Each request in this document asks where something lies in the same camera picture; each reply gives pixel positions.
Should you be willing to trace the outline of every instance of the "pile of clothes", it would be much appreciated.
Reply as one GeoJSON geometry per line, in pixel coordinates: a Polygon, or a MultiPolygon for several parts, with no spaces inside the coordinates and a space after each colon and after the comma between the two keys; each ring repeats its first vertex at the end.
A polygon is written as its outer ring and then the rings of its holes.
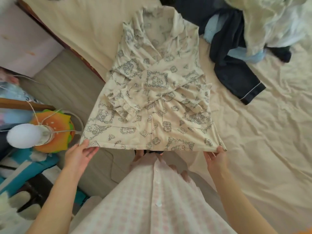
{"type": "Polygon", "coordinates": [[[199,26],[211,43],[209,57],[220,82],[245,105],[265,89],[247,66],[269,50],[282,62],[305,34],[303,4],[307,0],[161,0],[199,26]]]}

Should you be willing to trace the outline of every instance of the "pink patterned shirt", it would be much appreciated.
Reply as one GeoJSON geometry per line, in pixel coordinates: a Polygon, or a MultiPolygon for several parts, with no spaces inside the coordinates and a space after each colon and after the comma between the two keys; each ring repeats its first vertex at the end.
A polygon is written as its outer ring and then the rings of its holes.
{"type": "Polygon", "coordinates": [[[206,203],[194,181],[185,182],[155,153],[130,167],[74,234],[236,233],[206,203]]]}

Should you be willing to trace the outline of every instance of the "bed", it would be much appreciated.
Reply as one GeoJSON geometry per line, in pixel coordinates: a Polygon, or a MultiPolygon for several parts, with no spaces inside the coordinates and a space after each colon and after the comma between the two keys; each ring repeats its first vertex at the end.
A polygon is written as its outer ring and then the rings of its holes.
{"type": "MultiPolygon", "coordinates": [[[[104,81],[115,59],[124,20],[159,0],[22,0],[54,35],[104,81]]],[[[305,4],[312,18],[312,1],[305,4]]],[[[213,83],[212,118],[228,149],[230,170],[244,193],[279,233],[312,226],[312,27],[292,46],[291,62],[267,54],[250,65],[267,87],[243,105],[218,81],[200,39],[200,62],[213,83]]],[[[212,187],[202,153],[178,153],[212,187]]]]}

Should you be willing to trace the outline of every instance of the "wooden bed frame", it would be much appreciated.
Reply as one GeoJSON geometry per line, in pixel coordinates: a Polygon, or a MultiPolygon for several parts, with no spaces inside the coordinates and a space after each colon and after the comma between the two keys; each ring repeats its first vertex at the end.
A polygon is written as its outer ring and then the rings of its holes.
{"type": "Polygon", "coordinates": [[[49,33],[58,43],[60,43],[64,48],[69,49],[71,52],[73,52],[77,57],[79,57],[82,62],[90,69],[92,70],[102,81],[102,77],[99,75],[99,73],[88,63],[79,53],[77,53],[74,49],[72,49],[70,46],[68,46],[66,43],[64,43],[60,38],[58,38],[40,19],[39,17],[34,13],[34,11],[29,7],[29,5],[24,2],[23,0],[18,0],[17,6],[21,8],[28,16],[30,16],[37,24],[39,24],[47,33],[49,33]]]}

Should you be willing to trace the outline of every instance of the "light blue fabric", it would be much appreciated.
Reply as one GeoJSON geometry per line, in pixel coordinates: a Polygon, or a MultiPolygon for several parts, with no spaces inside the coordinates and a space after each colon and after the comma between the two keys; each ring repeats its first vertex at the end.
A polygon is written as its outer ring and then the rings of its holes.
{"type": "MultiPolygon", "coordinates": [[[[228,18],[227,14],[223,14],[221,16],[219,14],[216,14],[209,19],[204,33],[204,39],[208,43],[211,43],[214,35],[222,29],[227,18],[228,18]]],[[[246,48],[237,47],[235,49],[229,50],[228,56],[241,59],[245,62],[257,63],[265,57],[265,53],[266,51],[263,49],[262,51],[258,52],[253,56],[247,56],[246,48]]]]}

